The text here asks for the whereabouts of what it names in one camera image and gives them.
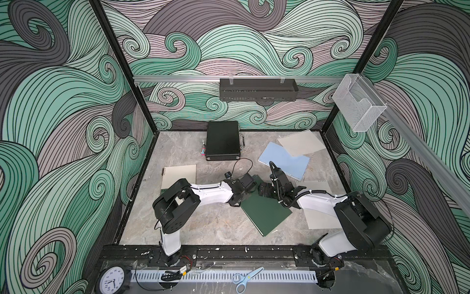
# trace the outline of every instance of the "black metal frame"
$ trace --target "black metal frame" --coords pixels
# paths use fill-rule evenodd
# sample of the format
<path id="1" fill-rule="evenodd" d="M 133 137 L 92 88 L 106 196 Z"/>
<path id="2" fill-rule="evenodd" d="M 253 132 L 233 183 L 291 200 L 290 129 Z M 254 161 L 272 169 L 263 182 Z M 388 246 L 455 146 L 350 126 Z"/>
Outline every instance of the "black metal frame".
<path id="1" fill-rule="evenodd" d="M 387 33 L 388 27 L 392 23 L 395 15 L 398 13 L 398 10 L 400 9 L 403 1 L 404 0 L 391 0 L 389 6 L 387 7 L 387 10 L 384 13 L 384 16 L 377 24 L 377 28 L 374 34 L 370 38 L 369 43 L 367 44 L 366 48 L 364 49 L 364 52 L 360 56 L 359 61 L 357 62 L 356 67 L 354 68 L 352 73 L 362 73 L 364 71 L 367 66 L 367 63 L 374 54 L 376 48 L 380 45 L 380 42 L 382 42 L 385 33 Z M 338 107 L 336 105 L 333 106 L 333 109 L 329 113 L 325 124 L 321 128 L 322 133 L 326 133 L 328 131 L 338 112 Z"/>
<path id="2" fill-rule="evenodd" d="M 201 269 L 222 269 L 223 262 L 250 261 L 250 262 L 282 262 L 285 265 L 308 268 L 315 270 L 317 273 L 326 272 L 330 267 L 318 267 L 311 264 L 308 252 L 310 246 L 272 246 L 272 245 L 182 245 L 181 251 L 183 255 L 191 259 L 193 266 Z M 94 280 L 88 282 L 88 288 L 85 293 L 91 293 L 96 283 L 98 275 L 102 270 L 102 266 L 111 265 L 128 265 L 135 266 L 135 262 L 139 267 L 158 267 L 161 270 L 178 270 L 180 267 L 188 264 L 189 261 L 182 258 L 172 267 L 168 267 L 160 261 L 160 256 L 164 254 L 159 245 L 105 245 L 100 253 L 98 262 L 93 269 Z M 337 264 L 332 267 L 343 264 L 343 261 L 351 261 L 361 264 L 361 262 L 382 260 L 387 261 L 393 272 L 395 279 L 398 281 L 401 289 L 405 293 L 409 293 L 406 283 L 400 274 L 395 261 L 386 246 L 379 246 L 374 250 L 361 252 L 358 250 L 341 254 L 341 260 L 334 260 Z"/>
<path id="3" fill-rule="evenodd" d="M 150 158 L 152 157 L 153 149 L 155 148 L 155 144 L 157 143 L 158 134 L 153 135 L 152 142 L 150 142 L 149 150 L 145 155 L 144 163 L 142 164 L 142 168 L 137 176 L 137 181 L 134 184 L 134 188 L 132 190 L 132 194 L 129 198 L 129 202 L 125 207 L 124 214 L 121 218 L 121 222 L 119 223 L 119 227 L 117 228 L 116 236 L 114 237 L 113 244 L 119 244 L 121 241 L 122 234 L 124 233 L 125 225 L 127 224 L 127 220 L 129 220 L 129 216 L 131 214 L 132 207 L 134 206 L 135 197 L 137 196 L 137 192 L 141 187 L 142 179 L 144 178 L 145 171 L 147 170 L 147 166 L 149 165 Z"/>
<path id="4" fill-rule="evenodd" d="M 101 28 L 104 32 L 104 35 L 106 36 L 106 39 L 108 40 L 110 44 L 111 50 L 113 50 L 113 53 L 116 56 L 117 63 L 121 67 L 121 70 L 124 73 L 125 79 L 129 83 L 131 87 L 131 91 L 134 94 L 135 99 L 137 100 L 137 103 L 141 107 L 142 113 L 144 114 L 145 119 L 147 120 L 150 126 L 150 129 L 152 130 L 152 133 L 154 135 L 157 134 L 158 133 L 157 126 L 155 125 L 155 122 L 152 119 L 152 115 L 150 114 L 150 111 L 147 108 L 142 92 L 137 88 L 137 86 L 134 83 L 134 78 L 133 78 L 131 68 L 129 67 L 129 64 L 127 64 L 127 61 L 124 57 L 124 53 L 122 52 L 122 49 L 119 46 L 117 37 L 114 34 L 114 31 L 111 27 L 111 23 L 108 17 L 106 16 L 106 13 L 104 12 L 104 9 L 103 9 L 103 6 L 101 5 L 100 0 L 88 0 L 88 1 L 90 2 L 91 8 L 93 9 L 96 15 L 96 18 L 98 19 L 98 22 L 100 23 Z"/>
<path id="5" fill-rule="evenodd" d="M 333 165 L 335 166 L 336 172 L 338 173 L 339 179 L 341 180 L 341 183 L 343 184 L 343 187 L 345 188 L 346 193 L 352 192 L 351 187 L 349 187 L 349 183 L 346 180 L 346 177 L 339 167 L 339 163 L 336 160 L 335 154 L 333 153 L 333 149 L 331 148 L 331 145 L 328 142 L 328 138 L 326 137 L 326 133 L 320 132 L 321 138 L 323 139 L 323 143 L 325 143 L 326 150 L 328 150 L 328 154 L 331 157 L 331 161 L 333 162 Z"/>
<path id="6" fill-rule="evenodd" d="M 140 108 L 141 108 L 141 110 L 142 110 L 142 112 L 143 112 L 143 114 L 146 118 L 146 121 L 148 122 L 148 124 L 149 124 L 149 126 L 150 126 L 150 128 L 151 128 L 151 130 L 154 134 L 154 136 L 152 138 L 150 148 L 147 152 L 144 164 L 142 165 L 142 169 L 139 172 L 137 182 L 136 182 L 136 184 L 134 186 L 134 189 L 133 189 L 133 192 L 131 194 L 129 204 L 126 207 L 123 218 L 121 219 L 121 222 L 119 224 L 119 228 L 118 228 L 118 231 L 116 233 L 116 237 L 114 239 L 114 245 L 105 245 L 103 247 L 102 252 L 101 252 L 101 256 L 99 257 L 98 262 L 96 264 L 96 267 L 94 269 L 93 277 L 97 278 L 98 275 L 99 275 L 99 272 L 101 270 L 102 262 L 105 261 L 105 260 L 114 259 L 116 261 L 118 261 L 118 260 L 122 260 L 122 261 L 130 261 L 130 260 L 133 260 L 133 261 L 134 260 L 150 261 L 148 254 L 153 254 L 153 255 L 156 256 L 156 255 L 161 253 L 162 249 L 161 249 L 160 245 L 154 245 L 154 246 L 124 246 L 124 245 L 118 245 L 118 243 L 119 243 L 119 241 L 122 237 L 122 234 L 123 234 L 125 225 L 127 223 L 127 220 L 129 218 L 129 215 L 130 215 L 135 197 L 137 195 L 140 184 L 142 182 L 145 170 L 147 169 L 149 159 L 150 159 L 150 157 L 152 155 L 152 152 L 153 152 L 153 149 L 156 145 L 159 130 L 157 129 L 157 127 L 156 127 L 156 125 L 155 125 L 155 123 L 152 119 L 152 116 L 151 116 L 150 111 L 148 110 L 148 108 L 146 106 L 146 102 L 145 102 L 145 99 L 144 99 L 141 91 L 138 89 L 138 87 L 136 86 L 136 84 L 133 81 L 132 71 L 131 71 L 131 69 L 130 69 L 130 67 L 129 67 L 129 65 L 128 65 L 125 57 L 124 57 L 124 54 L 123 54 L 123 51 L 122 51 L 121 47 L 119 46 L 118 40 L 117 40 L 117 38 L 114 34 L 114 31 L 113 31 L 113 29 L 110 25 L 109 20 L 108 20 L 106 14 L 104 12 L 104 9 L 102 7 L 102 4 L 101 4 L 100 0 L 89 0 L 89 2 L 90 2 L 90 5 L 91 5 L 96 17 L 97 17 L 102 29 L 103 29 L 103 32 L 104 32 L 104 34 L 105 34 L 105 36 L 106 36 L 106 38 L 107 38 L 107 40 L 110 44 L 110 47 L 111 47 L 113 53 L 116 56 L 117 62 L 119 64 L 119 66 L 121 67 L 121 69 L 124 73 L 124 76 L 125 76 L 127 82 L 129 83 L 129 85 L 131 87 L 131 90 L 132 90 L 137 102 L 139 103 L 139 106 L 140 106 Z M 393 18 L 395 17 L 396 13 L 398 12 L 402 2 L 403 2 L 403 0 L 392 0 L 391 1 L 391 3 L 388 6 L 382 20 L 377 25 L 376 31 L 374 32 L 370 42 L 366 46 L 366 49 L 364 50 L 364 53 L 362 54 L 362 56 L 360 57 L 358 63 L 356 64 L 356 67 L 355 67 L 353 73 L 360 73 L 364 70 L 364 68 L 367 65 L 367 62 L 369 61 L 372 54 L 374 53 L 375 48 L 377 48 L 377 46 L 380 44 L 380 42 L 381 42 L 383 36 L 385 35 L 390 23 L 392 22 Z M 338 162 L 337 162 L 337 160 L 334 156 L 333 150 L 332 150 L 332 148 L 331 148 L 331 146 L 330 146 L 330 144 L 327 140 L 327 137 L 326 137 L 326 132 L 329 129 L 329 127 L 331 126 L 331 124 L 332 124 L 332 122 L 333 122 L 333 120 L 336 117 L 338 112 L 339 112 L 339 109 L 336 106 L 334 106 L 332 111 L 330 112 L 328 118 L 326 119 L 325 123 L 323 124 L 322 128 L 321 129 L 312 129 L 312 131 L 320 131 L 322 139 L 325 142 L 325 146 L 328 150 L 329 155 L 331 156 L 331 159 L 332 159 L 332 161 L 335 165 L 335 169 L 338 172 L 338 175 L 341 179 L 341 182 L 342 182 L 343 186 L 345 187 L 346 192 L 350 192 L 351 189 L 349 187 L 349 184 L 347 183 L 347 181 L 344 177 L 344 174 L 341 171 L 341 168 L 339 167 L 339 164 L 338 164 Z M 190 131 L 206 131 L 206 130 L 205 129 L 194 129 L 194 130 L 190 130 Z M 291 130 L 291 129 L 276 129 L 276 130 L 247 129 L 247 130 L 242 130 L 242 131 L 249 132 L 249 131 L 298 131 L 298 130 Z M 191 252 L 192 250 L 194 250 L 194 248 L 196 248 L 196 250 L 198 252 L 198 254 L 197 254 L 198 257 L 200 257 L 200 256 L 202 258 L 207 257 L 207 259 L 210 259 L 211 261 L 220 261 L 220 260 L 227 260 L 228 261 L 228 259 L 222 258 L 222 255 L 223 255 L 222 253 L 225 252 L 225 254 L 227 254 L 226 251 L 230 249 L 229 247 L 237 249 L 237 252 L 239 253 L 239 258 L 237 258 L 237 260 L 243 260 L 244 258 L 245 259 L 247 258 L 247 255 L 244 254 L 245 253 L 244 252 L 245 245 L 243 245 L 243 246 L 182 246 L 182 250 L 186 250 L 188 252 Z M 247 246 L 247 247 L 250 248 L 250 251 L 249 251 L 250 252 L 250 257 L 251 256 L 255 257 L 254 259 L 250 258 L 253 261 L 267 261 L 267 260 L 280 261 L 280 260 L 283 260 L 283 258 L 284 258 L 285 261 L 289 261 L 289 262 L 296 262 L 297 261 L 298 262 L 298 259 L 296 259 L 294 257 L 294 252 L 296 252 L 296 250 L 301 249 L 301 246 Z M 288 254 L 290 254 L 288 257 L 285 256 L 287 251 L 290 252 L 290 253 L 288 253 Z M 276 254 L 283 254 L 284 257 L 275 256 Z M 390 262 L 390 265 L 392 266 L 393 273 L 395 274 L 395 278 L 399 281 L 401 288 L 406 293 L 408 293 L 408 288 L 406 287 L 406 284 L 405 284 L 402 276 L 400 275 L 400 272 L 399 272 L 398 268 L 396 267 L 392 256 L 390 255 L 390 252 L 385 247 L 381 248 L 380 250 L 375 250 L 375 251 L 373 251 L 373 253 L 368 252 L 367 255 L 365 255 L 364 253 L 359 253 L 357 251 L 352 251 L 352 252 L 349 252 L 347 254 L 343 254 L 343 258 L 345 260 L 358 260 L 358 259 L 371 259 L 371 258 L 388 260 Z M 86 293 L 90 293 L 92 291 L 90 285 L 94 285 L 94 281 L 89 281 L 89 287 L 87 288 Z"/>
<path id="7" fill-rule="evenodd" d="M 312 132 L 320 132 L 321 130 L 320 129 L 314 129 L 314 128 L 311 128 L 310 129 Z M 288 128 L 288 129 L 282 129 L 282 128 L 275 128 L 275 129 L 240 129 L 240 132 L 299 132 L 299 131 L 302 131 L 302 130 L 299 130 L 299 129 L 291 129 L 291 128 Z M 191 129 L 191 130 L 172 130 L 172 129 L 169 129 L 169 130 L 159 130 L 159 132 L 207 132 L 207 129 L 203 129 L 203 128 L 197 128 L 197 129 Z"/>

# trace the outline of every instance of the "beige notebook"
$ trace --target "beige notebook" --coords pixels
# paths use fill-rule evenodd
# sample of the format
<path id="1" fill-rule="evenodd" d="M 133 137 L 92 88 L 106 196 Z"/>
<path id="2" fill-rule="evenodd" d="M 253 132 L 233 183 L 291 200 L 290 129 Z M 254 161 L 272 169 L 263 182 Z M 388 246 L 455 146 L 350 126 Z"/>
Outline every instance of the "beige notebook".
<path id="1" fill-rule="evenodd" d="M 296 181 L 297 186 L 304 186 L 312 190 L 325 190 L 331 193 L 331 188 L 328 185 L 328 181 Z M 329 214 L 312 210 L 302 209 L 304 211 L 305 219 L 309 229 L 340 229 L 341 224 L 339 220 Z"/>
<path id="2" fill-rule="evenodd" d="M 325 149 L 323 142 L 311 130 L 305 130 L 277 140 L 292 156 L 300 156 Z"/>
<path id="3" fill-rule="evenodd" d="M 196 165 L 164 167 L 161 189 L 170 188 L 177 180 L 185 178 L 190 184 L 196 183 Z"/>

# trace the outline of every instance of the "clock face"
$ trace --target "clock face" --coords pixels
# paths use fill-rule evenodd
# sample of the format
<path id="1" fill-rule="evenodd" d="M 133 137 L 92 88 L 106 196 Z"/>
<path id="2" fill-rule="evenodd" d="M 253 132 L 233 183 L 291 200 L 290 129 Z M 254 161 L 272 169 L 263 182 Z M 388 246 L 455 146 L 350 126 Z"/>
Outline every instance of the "clock face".
<path id="1" fill-rule="evenodd" d="M 100 291 L 103 294 L 116 293 L 124 283 L 124 270 L 115 266 L 108 269 L 100 281 Z"/>

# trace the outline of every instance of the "scissor blade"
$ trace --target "scissor blade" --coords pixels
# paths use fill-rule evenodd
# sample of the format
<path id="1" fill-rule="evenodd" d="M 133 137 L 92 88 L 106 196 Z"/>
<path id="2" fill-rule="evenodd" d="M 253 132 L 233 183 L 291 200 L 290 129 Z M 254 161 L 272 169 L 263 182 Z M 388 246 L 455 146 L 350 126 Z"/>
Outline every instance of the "scissor blade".
<path id="1" fill-rule="evenodd" d="M 257 269 L 255 269 L 254 271 L 250 272 L 250 273 L 247 275 L 247 277 L 248 277 L 248 278 L 252 278 L 252 277 L 258 275 L 259 272 L 262 271 L 262 270 L 264 270 L 264 267 L 257 268 Z"/>

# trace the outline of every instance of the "red wire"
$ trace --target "red wire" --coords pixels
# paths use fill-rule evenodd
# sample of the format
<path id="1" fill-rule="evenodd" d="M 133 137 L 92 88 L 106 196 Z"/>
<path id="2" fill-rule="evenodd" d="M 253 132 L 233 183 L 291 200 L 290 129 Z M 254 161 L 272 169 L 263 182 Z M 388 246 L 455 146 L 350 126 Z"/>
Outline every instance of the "red wire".
<path id="1" fill-rule="evenodd" d="M 189 262 L 191 263 L 191 265 L 190 265 L 190 266 L 191 266 L 191 267 L 193 267 L 193 261 L 192 261 L 192 260 L 190 260 L 190 259 L 189 259 L 189 257 L 187 257 L 186 255 L 182 255 L 181 257 L 186 257 L 186 258 L 189 260 Z"/>

